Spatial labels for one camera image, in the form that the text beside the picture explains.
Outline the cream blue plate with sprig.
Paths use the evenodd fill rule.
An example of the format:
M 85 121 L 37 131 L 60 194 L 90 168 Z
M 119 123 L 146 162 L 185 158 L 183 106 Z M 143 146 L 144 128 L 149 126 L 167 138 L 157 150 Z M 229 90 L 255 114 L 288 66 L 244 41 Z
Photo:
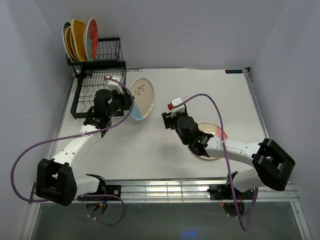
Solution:
M 130 116 L 137 121 L 142 121 L 151 113 L 154 106 L 154 87 L 147 78 L 141 77 L 131 84 L 129 90 L 134 97 Z

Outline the red plate blue flower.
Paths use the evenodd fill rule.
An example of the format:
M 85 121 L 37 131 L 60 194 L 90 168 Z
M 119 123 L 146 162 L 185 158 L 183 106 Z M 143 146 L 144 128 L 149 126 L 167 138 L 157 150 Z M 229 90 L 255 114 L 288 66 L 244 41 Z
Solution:
M 93 62 L 98 49 L 98 25 L 94 18 L 89 20 L 85 28 L 83 44 L 87 61 Z

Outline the round orange woven plate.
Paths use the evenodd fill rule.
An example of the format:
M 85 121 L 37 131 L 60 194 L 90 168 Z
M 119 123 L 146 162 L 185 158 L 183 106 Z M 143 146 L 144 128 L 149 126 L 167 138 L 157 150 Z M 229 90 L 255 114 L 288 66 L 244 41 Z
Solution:
M 66 32 L 65 32 L 65 37 L 64 37 L 64 41 L 65 41 L 65 45 L 67 48 L 67 52 L 70 56 L 70 58 L 75 61 L 76 57 L 74 55 L 73 49 L 72 49 L 72 44 L 71 44 L 71 26 L 68 26 L 66 28 Z

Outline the square orange woven plate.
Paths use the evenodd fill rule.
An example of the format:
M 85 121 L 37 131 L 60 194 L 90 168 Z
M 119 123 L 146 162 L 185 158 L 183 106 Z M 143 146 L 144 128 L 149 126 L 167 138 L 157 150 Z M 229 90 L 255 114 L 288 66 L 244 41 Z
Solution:
M 71 32 L 75 47 L 75 54 L 80 62 L 85 62 L 87 60 L 86 51 L 84 47 L 85 30 L 86 24 L 83 21 L 75 18 L 72 19 Z

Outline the white plate green maroon rim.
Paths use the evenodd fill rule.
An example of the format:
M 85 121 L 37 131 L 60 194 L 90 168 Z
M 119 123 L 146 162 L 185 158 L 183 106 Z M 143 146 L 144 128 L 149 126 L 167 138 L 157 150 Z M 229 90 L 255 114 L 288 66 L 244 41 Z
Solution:
M 66 55 L 67 55 L 68 59 L 70 58 L 70 55 L 69 55 L 67 44 L 66 44 L 66 33 L 67 33 L 68 27 L 70 27 L 70 26 L 71 26 L 71 24 L 69 22 L 65 22 L 63 25 L 63 28 L 62 28 L 63 46 L 66 51 Z

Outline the round yellow green woven plate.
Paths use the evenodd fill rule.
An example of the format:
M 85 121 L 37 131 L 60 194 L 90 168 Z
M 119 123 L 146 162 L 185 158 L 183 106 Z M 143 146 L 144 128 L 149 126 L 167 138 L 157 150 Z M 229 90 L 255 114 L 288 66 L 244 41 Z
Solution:
M 74 58 L 74 61 L 77 62 L 78 61 L 78 58 L 77 58 L 77 55 L 76 55 L 76 50 L 75 50 L 75 44 L 74 44 L 74 40 L 73 40 L 73 35 L 72 35 L 72 30 L 70 28 L 70 43 L 71 43 L 71 49 L 72 49 L 72 54 L 73 54 L 73 58 Z

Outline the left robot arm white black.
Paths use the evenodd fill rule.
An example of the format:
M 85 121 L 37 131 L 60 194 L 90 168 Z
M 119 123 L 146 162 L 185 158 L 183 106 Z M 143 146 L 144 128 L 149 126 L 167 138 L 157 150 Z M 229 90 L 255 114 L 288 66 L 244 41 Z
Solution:
M 78 196 L 90 194 L 95 200 L 106 195 L 104 178 L 87 173 L 76 176 L 75 170 L 88 151 L 98 143 L 112 125 L 112 117 L 119 111 L 132 109 L 132 97 L 126 89 L 101 89 L 95 93 L 94 104 L 76 137 L 51 159 L 37 165 L 37 197 L 68 206 Z

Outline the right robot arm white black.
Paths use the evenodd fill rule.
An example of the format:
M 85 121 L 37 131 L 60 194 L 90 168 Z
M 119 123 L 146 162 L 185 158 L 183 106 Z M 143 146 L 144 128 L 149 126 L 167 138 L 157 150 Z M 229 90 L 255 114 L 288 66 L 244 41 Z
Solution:
M 284 191 L 295 167 L 295 161 L 274 140 L 265 138 L 259 143 L 221 140 L 218 136 L 201 131 L 187 113 L 162 113 L 166 129 L 174 130 L 183 145 L 198 157 L 225 158 L 249 165 L 246 171 L 228 174 L 224 184 L 208 188 L 212 200 L 253 198 L 253 190 L 268 187 Z

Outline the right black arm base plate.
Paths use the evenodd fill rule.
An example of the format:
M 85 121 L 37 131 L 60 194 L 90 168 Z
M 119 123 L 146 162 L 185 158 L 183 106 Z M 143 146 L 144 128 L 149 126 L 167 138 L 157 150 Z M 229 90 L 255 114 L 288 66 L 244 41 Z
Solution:
M 254 196 L 254 190 L 249 189 L 245 192 L 235 191 L 235 197 L 240 200 L 252 200 Z M 232 200 L 232 190 L 230 184 L 210 184 L 207 192 L 211 200 Z

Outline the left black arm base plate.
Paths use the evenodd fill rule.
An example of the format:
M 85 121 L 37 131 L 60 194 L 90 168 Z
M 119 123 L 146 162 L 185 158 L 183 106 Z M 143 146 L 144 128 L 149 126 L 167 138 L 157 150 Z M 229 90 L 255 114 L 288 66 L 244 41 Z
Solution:
M 121 185 L 105 185 L 101 188 L 101 191 L 103 195 L 112 195 L 120 198 L 122 193 L 122 186 Z M 103 202 L 116 200 L 114 197 L 109 197 L 109 196 L 103 196 L 100 199 Z

